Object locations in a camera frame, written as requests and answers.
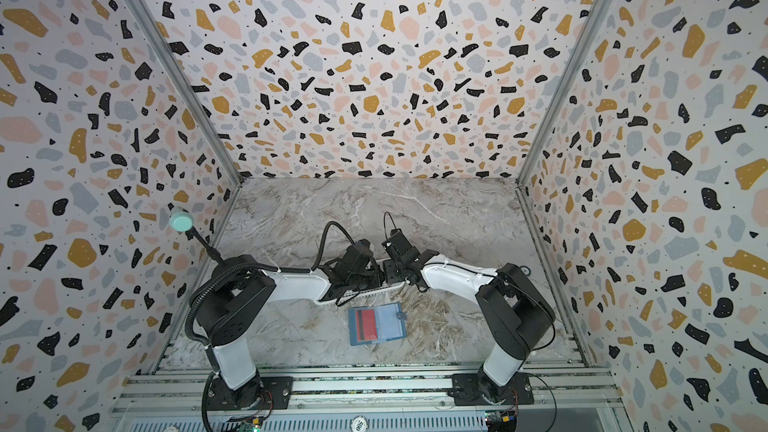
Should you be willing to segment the aluminium rail base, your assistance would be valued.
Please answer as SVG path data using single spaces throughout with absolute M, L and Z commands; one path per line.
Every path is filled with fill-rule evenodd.
M 606 368 L 563 361 L 524 368 L 522 392 L 502 403 L 460 405 L 453 376 L 478 364 L 264 368 L 265 382 L 292 379 L 255 410 L 211 411 L 214 430 L 237 429 L 235 418 L 266 417 L 257 431 L 486 431 L 489 419 L 513 413 L 517 431 L 635 431 Z M 161 370 L 133 376 L 104 431 L 204 431 L 200 406 L 208 373 Z

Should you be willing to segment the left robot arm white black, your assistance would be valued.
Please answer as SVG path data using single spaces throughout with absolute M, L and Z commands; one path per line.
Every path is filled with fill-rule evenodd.
M 238 391 L 257 376 L 245 335 L 265 305 L 309 300 L 340 306 L 385 285 L 385 266 L 375 260 L 366 240 L 314 269 L 279 268 L 243 254 L 219 263 L 193 294 L 185 333 L 203 345 L 227 389 Z

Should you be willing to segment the white plastic basket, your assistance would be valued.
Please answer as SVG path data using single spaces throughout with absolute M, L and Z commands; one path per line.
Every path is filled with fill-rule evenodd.
M 370 290 L 365 291 L 354 291 L 354 292 L 345 292 L 340 298 L 337 298 L 333 301 L 333 304 L 336 307 L 342 307 L 343 305 L 346 305 L 347 303 L 357 299 L 357 298 L 364 298 L 369 296 L 374 296 L 386 292 L 393 292 L 402 289 L 406 285 L 405 281 L 398 282 L 395 284 L 385 284 L 383 286 L 373 288 Z

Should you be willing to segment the black stand with green ball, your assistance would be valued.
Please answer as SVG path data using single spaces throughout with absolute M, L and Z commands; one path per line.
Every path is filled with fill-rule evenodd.
M 185 234 L 188 238 L 194 239 L 200 243 L 205 250 L 206 254 L 220 266 L 228 267 L 226 260 L 222 257 L 221 253 L 213 247 L 202 235 L 198 232 L 194 225 L 193 216 L 183 210 L 175 211 L 170 215 L 169 225 L 171 228 L 179 233 Z

